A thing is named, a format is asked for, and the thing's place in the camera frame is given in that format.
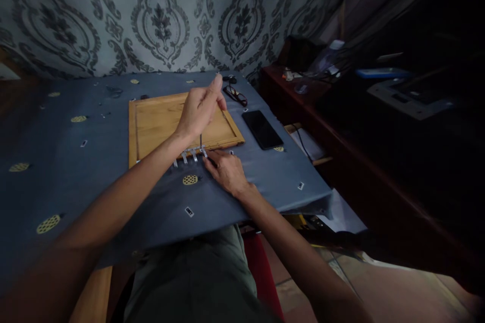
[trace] red chair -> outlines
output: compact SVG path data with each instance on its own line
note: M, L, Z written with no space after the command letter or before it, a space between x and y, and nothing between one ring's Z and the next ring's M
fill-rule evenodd
M261 238L259 234L254 232L247 232L242 236L246 258L248 259L248 267L253 274L256 288L258 289L258 299L277 317L284 321L271 267L269 266L268 257L264 251Z

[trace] hand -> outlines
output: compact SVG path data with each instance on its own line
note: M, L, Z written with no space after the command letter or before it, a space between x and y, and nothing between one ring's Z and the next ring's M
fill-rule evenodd
M218 73L209 87L191 89L183 105L182 116L175 133L188 136L192 142L212 121L217 105L221 110L227 110L221 88L222 76Z
M250 189L251 183L246 179L243 165L237 156L220 150L208 150L207 156L217 165L217 168L214 167L211 161L205 157L204 164L207 170L227 192L238 198Z

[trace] wrist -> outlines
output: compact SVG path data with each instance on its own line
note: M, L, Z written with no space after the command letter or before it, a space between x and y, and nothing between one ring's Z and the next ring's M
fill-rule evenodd
M172 135L170 135L170 139L172 139L174 142L180 145L181 148L183 147L182 150L187 149L188 146L192 144L195 138L196 137L191 133L181 132L178 130L175 130L175 132Z
M232 196L239 200L241 203L247 203L254 200L254 197L259 194L258 189L253 183L247 182L247 184L239 190L233 192Z

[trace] table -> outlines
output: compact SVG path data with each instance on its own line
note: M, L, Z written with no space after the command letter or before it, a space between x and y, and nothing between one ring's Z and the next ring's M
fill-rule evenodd
M232 150L240 157L248 180L279 211L328 199L331 190L286 133L268 105L241 73L235 89L248 100L248 109L261 110L284 141L284 152L263 151L242 119L243 107L226 95L228 110L241 131L244 145ZM68 227L106 187L128 169L128 102L144 94L157 97L207 86L215 73L152 73L53 82L6 120L2 130L2 216L0 276L2 291ZM138 84L130 82L137 79ZM111 98L106 86L123 90ZM59 92L57 97L47 97ZM71 118L88 116L72 123ZM9 173L11 165L32 166ZM169 244L216 230L248 218L240 204L222 190L202 163L170 167L125 228L102 256L99 267L115 264L133 251ZM183 177L200 181L184 186ZM298 184L304 182L303 190ZM194 212L190 218L185 212ZM63 214L44 234L37 226Z
M380 261L451 275L473 290L480 259L315 109L331 85L317 82L309 94L299 95L295 81L286 82L282 73L283 66L263 68L260 93L282 122L302 123L333 157L317 169L368 227L372 243L359 247Z

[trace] damask wallpaper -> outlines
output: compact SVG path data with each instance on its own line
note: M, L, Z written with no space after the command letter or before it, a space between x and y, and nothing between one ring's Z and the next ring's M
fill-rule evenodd
M0 46L43 78L234 69L318 38L342 0L0 0Z

